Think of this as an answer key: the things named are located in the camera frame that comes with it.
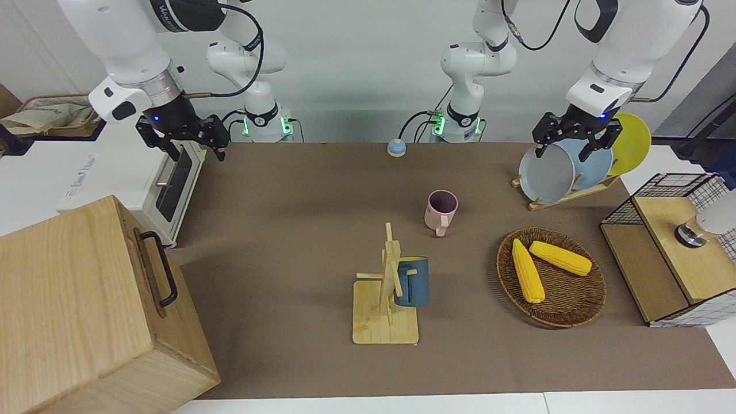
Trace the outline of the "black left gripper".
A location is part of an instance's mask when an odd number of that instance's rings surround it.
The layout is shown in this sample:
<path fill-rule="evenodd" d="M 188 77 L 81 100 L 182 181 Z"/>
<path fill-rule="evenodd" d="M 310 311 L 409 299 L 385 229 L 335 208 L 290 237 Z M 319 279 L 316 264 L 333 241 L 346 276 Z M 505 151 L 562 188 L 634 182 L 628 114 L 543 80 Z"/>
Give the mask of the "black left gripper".
<path fill-rule="evenodd" d="M 611 149 L 623 126 L 612 114 L 594 116 L 577 106 L 569 106 L 563 116 L 544 113 L 532 129 L 532 139 L 536 144 L 535 155 L 543 157 L 550 144 L 563 139 L 587 139 L 587 144 L 579 152 L 580 162 L 586 162 L 593 152 Z"/>

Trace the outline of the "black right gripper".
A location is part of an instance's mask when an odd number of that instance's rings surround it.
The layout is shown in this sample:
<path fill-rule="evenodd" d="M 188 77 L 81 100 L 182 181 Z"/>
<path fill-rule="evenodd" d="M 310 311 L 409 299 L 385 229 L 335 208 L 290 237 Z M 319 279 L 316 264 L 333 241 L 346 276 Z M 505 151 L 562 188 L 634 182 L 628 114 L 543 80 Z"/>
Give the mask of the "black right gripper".
<path fill-rule="evenodd" d="M 223 162 L 228 147 L 228 130 L 218 115 L 210 115 L 200 120 L 189 99 L 179 95 L 165 105 L 145 110 L 145 117 L 139 116 L 136 130 L 149 148 L 158 148 L 171 160 L 178 162 L 181 152 L 166 134 L 174 140 L 195 140 L 212 149 L 217 160 Z"/>

